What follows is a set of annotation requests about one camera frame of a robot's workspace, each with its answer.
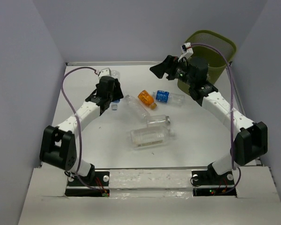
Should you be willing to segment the small blue label bottle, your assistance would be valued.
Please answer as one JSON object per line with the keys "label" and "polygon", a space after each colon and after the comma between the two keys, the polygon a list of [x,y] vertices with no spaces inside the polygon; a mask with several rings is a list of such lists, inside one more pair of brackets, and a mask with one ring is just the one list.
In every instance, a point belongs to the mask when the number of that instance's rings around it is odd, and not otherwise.
{"label": "small blue label bottle", "polygon": [[117,111],[119,103],[120,103],[120,99],[111,102],[111,110]]}

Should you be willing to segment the blue label plastic bottle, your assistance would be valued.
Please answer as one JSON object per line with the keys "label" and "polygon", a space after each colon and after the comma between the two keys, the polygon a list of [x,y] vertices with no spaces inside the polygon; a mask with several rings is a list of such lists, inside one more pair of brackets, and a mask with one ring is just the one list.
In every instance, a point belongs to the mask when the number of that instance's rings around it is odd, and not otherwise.
{"label": "blue label plastic bottle", "polygon": [[151,93],[154,100],[164,104],[182,106],[185,101],[185,96],[171,93],[168,91],[157,90]]}

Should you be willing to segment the orange juice bottle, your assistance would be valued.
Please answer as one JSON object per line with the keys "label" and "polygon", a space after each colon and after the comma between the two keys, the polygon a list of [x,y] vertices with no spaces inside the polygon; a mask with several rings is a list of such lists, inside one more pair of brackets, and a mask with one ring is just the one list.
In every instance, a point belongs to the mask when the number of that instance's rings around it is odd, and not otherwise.
{"label": "orange juice bottle", "polygon": [[153,97],[146,90],[143,90],[138,94],[138,99],[151,110],[154,110],[157,107]]}

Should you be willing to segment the clear bottle silver cap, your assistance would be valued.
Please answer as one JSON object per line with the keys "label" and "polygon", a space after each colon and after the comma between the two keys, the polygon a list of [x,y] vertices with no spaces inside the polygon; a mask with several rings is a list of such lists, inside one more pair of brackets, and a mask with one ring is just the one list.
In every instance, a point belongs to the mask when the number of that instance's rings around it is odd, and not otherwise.
{"label": "clear bottle silver cap", "polygon": [[146,119],[147,127],[170,126],[170,117],[167,115],[148,116]]}

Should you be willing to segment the large clear bottle white cap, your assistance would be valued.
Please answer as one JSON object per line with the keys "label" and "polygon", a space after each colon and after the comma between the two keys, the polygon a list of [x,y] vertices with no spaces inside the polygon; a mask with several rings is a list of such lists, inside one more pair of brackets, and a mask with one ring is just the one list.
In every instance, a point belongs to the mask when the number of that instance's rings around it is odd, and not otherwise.
{"label": "large clear bottle white cap", "polygon": [[128,143],[134,149],[165,145],[175,136],[174,130],[165,126],[145,127],[127,132]]}

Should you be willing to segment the clear plastic bottle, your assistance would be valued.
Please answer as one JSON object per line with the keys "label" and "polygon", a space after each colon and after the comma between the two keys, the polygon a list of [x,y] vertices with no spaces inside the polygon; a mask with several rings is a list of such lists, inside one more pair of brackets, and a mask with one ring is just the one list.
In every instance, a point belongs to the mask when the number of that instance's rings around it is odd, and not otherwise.
{"label": "clear plastic bottle", "polygon": [[120,72],[116,71],[116,70],[112,70],[111,71],[111,77],[114,79],[120,79]]}

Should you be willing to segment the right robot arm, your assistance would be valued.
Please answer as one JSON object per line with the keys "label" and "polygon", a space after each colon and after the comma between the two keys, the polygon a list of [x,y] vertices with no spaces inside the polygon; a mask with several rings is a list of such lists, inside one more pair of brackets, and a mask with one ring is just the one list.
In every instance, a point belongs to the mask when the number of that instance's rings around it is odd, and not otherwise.
{"label": "right robot arm", "polygon": [[189,95],[212,113],[230,132],[232,144],[227,155],[208,165],[201,178],[216,184],[233,168],[244,166],[268,151],[268,129],[263,122],[254,122],[236,110],[207,80],[208,62],[200,57],[179,59],[168,55],[149,69],[157,78],[167,75],[189,85]]}

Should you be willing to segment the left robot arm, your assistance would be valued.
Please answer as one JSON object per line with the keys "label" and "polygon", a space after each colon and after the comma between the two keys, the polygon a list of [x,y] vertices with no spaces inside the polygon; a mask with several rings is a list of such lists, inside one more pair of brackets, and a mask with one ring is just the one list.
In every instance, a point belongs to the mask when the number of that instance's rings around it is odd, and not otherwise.
{"label": "left robot arm", "polygon": [[81,133],[110,107],[111,102],[123,97],[119,80],[102,76],[96,89],[73,115],[55,127],[44,129],[40,160],[74,174],[83,185],[90,185],[96,177],[95,166],[82,159]]}

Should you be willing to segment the green mesh waste bin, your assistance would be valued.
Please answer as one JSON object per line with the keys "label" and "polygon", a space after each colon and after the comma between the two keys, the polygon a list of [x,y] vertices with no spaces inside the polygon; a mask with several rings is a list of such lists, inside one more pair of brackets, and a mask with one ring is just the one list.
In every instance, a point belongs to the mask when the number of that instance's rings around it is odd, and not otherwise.
{"label": "green mesh waste bin", "polygon": [[227,66],[224,58],[231,62],[237,52],[237,46],[233,41],[210,30],[199,30],[193,33],[186,41],[192,44],[202,43],[210,45],[223,54],[223,56],[220,56],[217,52],[205,46],[193,48],[193,57],[202,57],[208,61],[207,80],[211,84],[215,84],[224,69],[226,69]]}

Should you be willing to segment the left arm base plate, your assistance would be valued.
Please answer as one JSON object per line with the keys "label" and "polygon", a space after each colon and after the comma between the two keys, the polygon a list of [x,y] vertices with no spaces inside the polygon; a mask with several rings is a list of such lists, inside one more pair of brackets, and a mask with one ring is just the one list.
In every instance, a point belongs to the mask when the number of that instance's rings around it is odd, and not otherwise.
{"label": "left arm base plate", "polygon": [[96,171],[92,181],[86,177],[77,178],[71,172],[64,172],[67,176],[65,196],[67,197],[110,197],[109,171]]}

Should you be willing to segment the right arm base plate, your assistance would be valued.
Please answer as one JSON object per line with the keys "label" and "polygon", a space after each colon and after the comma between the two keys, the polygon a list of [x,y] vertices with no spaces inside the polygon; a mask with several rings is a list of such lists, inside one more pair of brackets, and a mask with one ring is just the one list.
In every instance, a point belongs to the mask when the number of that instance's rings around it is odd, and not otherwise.
{"label": "right arm base plate", "polygon": [[194,197],[237,196],[236,189],[231,190],[235,185],[232,172],[212,179],[204,178],[205,172],[203,170],[192,171],[190,183],[193,186],[192,195]]}

